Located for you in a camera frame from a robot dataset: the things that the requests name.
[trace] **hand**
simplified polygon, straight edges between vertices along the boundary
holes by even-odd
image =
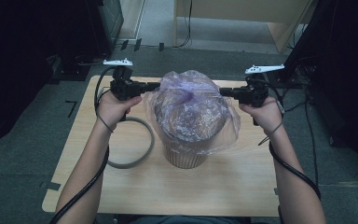
[[[250,114],[255,121],[264,129],[266,134],[271,133],[282,122],[281,111],[277,101],[273,97],[267,97],[261,107],[251,107],[250,105],[240,105],[240,109]]]
[[[141,101],[141,96],[133,97],[127,101],[119,101],[112,92],[107,92],[101,98],[98,114],[114,130],[124,113],[129,114],[131,107],[138,105]]]

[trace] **white controller top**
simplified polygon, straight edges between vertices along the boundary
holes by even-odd
[[[124,60],[114,60],[114,61],[104,60],[103,64],[132,66],[132,62],[128,61],[127,58]]]
[[[264,73],[264,72],[270,72],[275,71],[279,69],[283,69],[284,65],[275,65],[275,66],[252,66],[245,70],[245,74],[253,74],[253,73]]]

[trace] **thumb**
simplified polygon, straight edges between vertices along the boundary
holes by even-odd
[[[249,106],[249,105],[245,105],[245,104],[241,104],[240,105],[240,109],[243,111],[243,112],[246,112],[250,115],[253,114],[253,111],[255,110],[253,107]]]
[[[127,109],[130,109],[131,107],[141,103],[141,101],[142,101],[142,97],[136,96],[136,97],[130,98],[130,100],[126,101],[126,103],[124,105],[127,107]]]

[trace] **table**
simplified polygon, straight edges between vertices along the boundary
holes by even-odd
[[[92,77],[78,109],[75,122],[62,151],[52,183],[58,190],[48,189],[43,210],[54,212],[55,206],[95,121],[93,94],[99,77]],[[101,86],[108,87],[111,77]],[[141,82],[159,81],[155,77],[133,77]],[[215,81],[221,87],[239,87],[243,81]],[[208,156],[194,169],[171,165],[163,155],[158,136],[149,157],[131,169],[106,166],[99,213],[142,215],[276,217],[278,196],[273,160],[268,144],[258,147],[264,138],[252,118],[241,115],[240,138],[230,149]],[[129,116],[147,122],[142,103],[133,107]],[[140,158],[148,148],[150,134],[135,122],[119,123],[111,137],[110,160],[129,162]]]
[[[284,51],[297,26],[301,22],[307,23],[309,14],[313,13],[317,3],[317,0],[175,0],[174,46],[177,38],[177,17],[188,17],[191,1],[191,18],[266,21],[279,52]]]

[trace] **purple plastic bag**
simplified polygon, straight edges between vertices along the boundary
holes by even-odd
[[[200,72],[168,73],[144,101],[146,115],[169,150],[210,155],[238,139],[240,116],[230,99]]]

